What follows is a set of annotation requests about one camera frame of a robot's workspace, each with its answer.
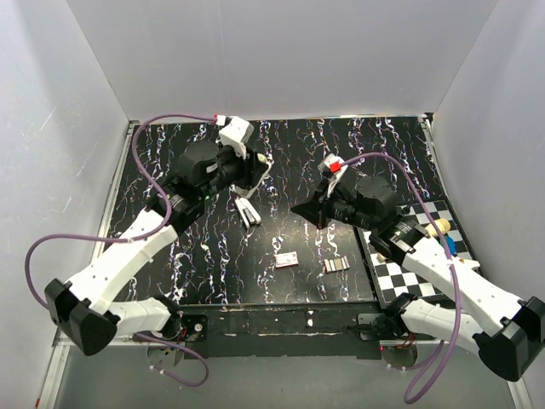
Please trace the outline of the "white black stapler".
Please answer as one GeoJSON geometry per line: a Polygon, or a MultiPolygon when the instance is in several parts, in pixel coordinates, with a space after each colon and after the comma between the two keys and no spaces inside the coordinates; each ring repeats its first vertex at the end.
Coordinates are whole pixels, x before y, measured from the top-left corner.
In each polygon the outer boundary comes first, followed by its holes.
{"type": "Polygon", "coordinates": [[[246,198],[235,199],[235,205],[246,229],[261,224],[261,216],[246,198]]]}

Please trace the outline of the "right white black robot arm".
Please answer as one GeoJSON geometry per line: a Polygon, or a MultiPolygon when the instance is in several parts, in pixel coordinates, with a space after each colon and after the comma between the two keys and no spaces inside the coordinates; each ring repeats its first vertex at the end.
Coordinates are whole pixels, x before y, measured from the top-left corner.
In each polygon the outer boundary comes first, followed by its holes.
{"type": "Polygon", "coordinates": [[[449,259],[444,247],[424,227],[404,215],[396,193],[381,177],[366,176],[349,191],[323,179],[313,195],[291,208],[315,227],[331,220],[370,231],[378,253],[417,274],[462,313],[403,292],[387,307],[385,327],[395,338],[421,333],[448,340],[460,326],[456,345],[476,354],[497,376],[515,382],[544,348],[544,303],[523,300],[473,271],[467,262],[449,259]]]}

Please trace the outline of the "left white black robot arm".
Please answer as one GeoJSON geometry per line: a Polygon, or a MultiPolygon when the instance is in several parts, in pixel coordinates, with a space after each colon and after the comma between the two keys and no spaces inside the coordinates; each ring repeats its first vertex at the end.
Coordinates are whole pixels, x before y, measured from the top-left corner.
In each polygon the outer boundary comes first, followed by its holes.
{"type": "Polygon", "coordinates": [[[239,156],[228,145],[191,144],[160,181],[163,192],[150,197],[123,235],[144,233],[164,217],[166,226],[149,238],[110,245],[67,282],[53,279],[45,288],[51,320],[87,356],[99,353],[115,337],[143,331],[164,341],[177,338],[182,312],[176,303],[165,296],[116,302],[116,296],[157,253],[204,215],[208,200],[229,187],[248,198],[270,168],[266,157],[252,149],[239,156]]]}

